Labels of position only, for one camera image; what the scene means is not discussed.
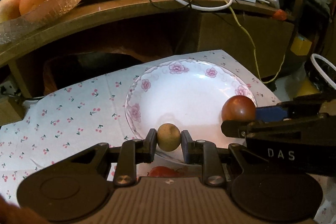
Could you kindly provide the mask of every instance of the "cloth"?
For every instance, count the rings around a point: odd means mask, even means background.
[[[257,77],[222,50],[171,56],[101,75],[49,94],[30,107],[23,121],[0,129],[0,194],[17,203],[17,187],[28,175],[97,143],[120,146],[135,138],[125,117],[126,95],[133,81],[162,62],[188,58],[235,73],[251,89],[258,106],[279,102]],[[156,162],[164,164],[162,158]],[[108,180],[113,179],[114,167]],[[137,167],[138,174],[146,175],[143,170]]]

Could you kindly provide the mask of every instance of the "tablecloth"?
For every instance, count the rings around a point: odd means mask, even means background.
[[[135,138],[125,117],[130,86],[148,68],[175,59],[223,66],[248,85],[258,106],[279,102],[252,73],[222,50],[171,56],[101,75],[49,94],[29,108],[23,121],[0,129],[0,194],[17,203],[17,187],[28,175],[97,143],[120,146]],[[155,162],[162,164],[162,159]],[[113,179],[114,168],[109,180]]]

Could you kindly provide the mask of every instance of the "red tomato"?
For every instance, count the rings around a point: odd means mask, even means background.
[[[253,101],[243,95],[236,95],[228,99],[222,108],[222,120],[248,121],[255,119],[255,105]]]
[[[176,178],[179,177],[180,174],[168,167],[157,166],[150,170],[147,176],[156,178]]]

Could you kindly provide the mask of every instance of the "plate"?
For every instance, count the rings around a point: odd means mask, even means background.
[[[221,132],[221,109],[234,95],[245,95],[257,105],[247,85],[231,71],[205,61],[174,60],[150,68],[134,81],[126,96],[125,113],[138,138],[144,139],[150,128],[172,123],[180,131],[188,130],[193,140],[227,148],[244,141]],[[172,152],[157,148],[156,153],[184,162],[181,146]]]

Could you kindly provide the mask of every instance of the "yellow box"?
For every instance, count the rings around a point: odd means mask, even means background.
[[[307,38],[297,34],[291,46],[291,51],[298,56],[307,55],[309,53],[311,44],[311,41],[309,41]]]

